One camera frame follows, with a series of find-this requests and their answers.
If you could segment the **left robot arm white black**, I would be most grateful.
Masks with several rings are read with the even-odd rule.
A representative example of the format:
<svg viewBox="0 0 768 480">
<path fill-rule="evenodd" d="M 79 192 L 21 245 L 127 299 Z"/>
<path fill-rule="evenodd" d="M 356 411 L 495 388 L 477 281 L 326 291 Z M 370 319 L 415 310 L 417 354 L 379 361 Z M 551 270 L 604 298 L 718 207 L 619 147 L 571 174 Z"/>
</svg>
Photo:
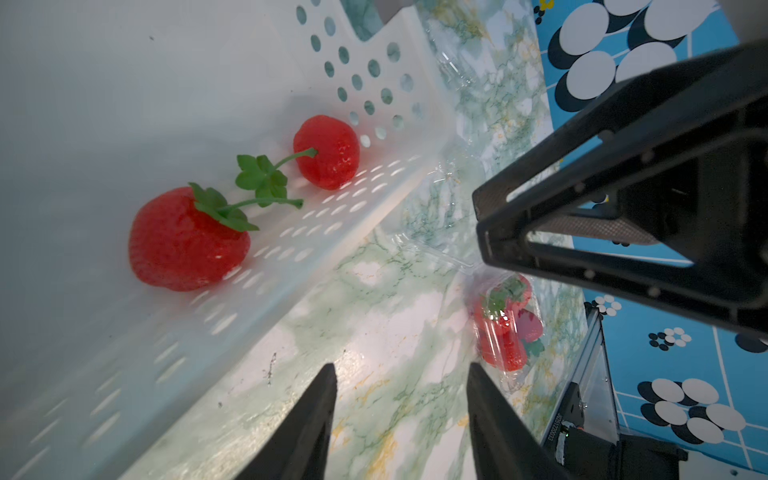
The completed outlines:
<svg viewBox="0 0 768 480">
<path fill-rule="evenodd" d="M 322 479 L 337 395 L 325 364 L 240 479 Z M 480 479 L 677 479 L 688 454 L 673 443 L 620 435 L 603 440 L 582 429 L 564 435 L 563 458 L 540 445 L 477 363 L 467 377 L 469 429 Z"/>
</svg>

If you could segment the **strawberry clamshell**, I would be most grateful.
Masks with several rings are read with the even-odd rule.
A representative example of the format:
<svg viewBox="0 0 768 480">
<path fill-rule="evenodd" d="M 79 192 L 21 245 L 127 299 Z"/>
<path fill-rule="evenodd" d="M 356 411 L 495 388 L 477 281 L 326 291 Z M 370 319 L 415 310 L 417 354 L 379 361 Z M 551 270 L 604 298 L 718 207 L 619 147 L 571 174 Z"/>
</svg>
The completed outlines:
<svg viewBox="0 0 768 480">
<path fill-rule="evenodd" d="M 544 333 L 543 323 L 539 316 L 527 309 L 519 311 L 516 327 L 519 338 L 526 343 L 538 341 Z"/>
<path fill-rule="evenodd" d="M 514 275 L 488 292 L 483 307 L 491 313 L 519 312 L 529 304 L 532 296 L 533 289 L 528 279 L 522 275 Z"/>
</svg>

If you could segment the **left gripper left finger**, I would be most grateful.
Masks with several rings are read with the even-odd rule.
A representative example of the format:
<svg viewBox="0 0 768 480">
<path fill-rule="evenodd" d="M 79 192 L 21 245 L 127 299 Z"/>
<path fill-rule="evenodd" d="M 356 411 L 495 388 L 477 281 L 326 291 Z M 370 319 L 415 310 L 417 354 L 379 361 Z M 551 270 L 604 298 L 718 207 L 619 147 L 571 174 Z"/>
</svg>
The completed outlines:
<svg viewBox="0 0 768 480">
<path fill-rule="evenodd" d="M 335 367 L 327 363 L 236 479 L 324 479 L 336 398 Z"/>
</svg>

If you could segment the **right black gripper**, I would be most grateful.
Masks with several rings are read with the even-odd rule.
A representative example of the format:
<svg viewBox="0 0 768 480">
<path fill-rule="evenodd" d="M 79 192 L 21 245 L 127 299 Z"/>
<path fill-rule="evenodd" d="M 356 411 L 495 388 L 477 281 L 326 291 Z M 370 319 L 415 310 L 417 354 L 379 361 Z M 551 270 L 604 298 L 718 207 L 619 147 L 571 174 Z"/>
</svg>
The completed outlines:
<svg viewBox="0 0 768 480">
<path fill-rule="evenodd" d="M 473 193 L 490 266 L 767 332 L 767 43 L 612 86 Z"/>
</svg>

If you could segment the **white perforated plastic basket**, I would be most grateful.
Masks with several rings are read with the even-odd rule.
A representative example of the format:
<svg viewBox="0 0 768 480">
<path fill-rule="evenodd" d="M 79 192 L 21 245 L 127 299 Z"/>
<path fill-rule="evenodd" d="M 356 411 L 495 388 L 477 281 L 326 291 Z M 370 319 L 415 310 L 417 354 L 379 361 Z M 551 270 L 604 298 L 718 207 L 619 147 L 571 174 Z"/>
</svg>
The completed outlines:
<svg viewBox="0 0 768 480">
<path fill-rule="evenodd" d="M 1 5 L 1 475 L 113 479 L 422 180 L 411 1 Z"/>
</svg>

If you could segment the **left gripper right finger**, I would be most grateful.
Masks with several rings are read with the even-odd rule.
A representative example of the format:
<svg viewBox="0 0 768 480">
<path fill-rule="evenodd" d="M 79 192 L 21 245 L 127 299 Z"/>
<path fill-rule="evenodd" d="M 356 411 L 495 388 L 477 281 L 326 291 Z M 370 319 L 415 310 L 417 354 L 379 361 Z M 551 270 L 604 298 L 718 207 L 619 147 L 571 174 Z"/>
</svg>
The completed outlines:
<svg viewBox="0 0 768 480">
<path fill-rule="evenodd" d="M 466 393 L 474 466 L 479 479 L 569 477 L 530 434 L 478 363 L 469 367 Z"/>
</svg>

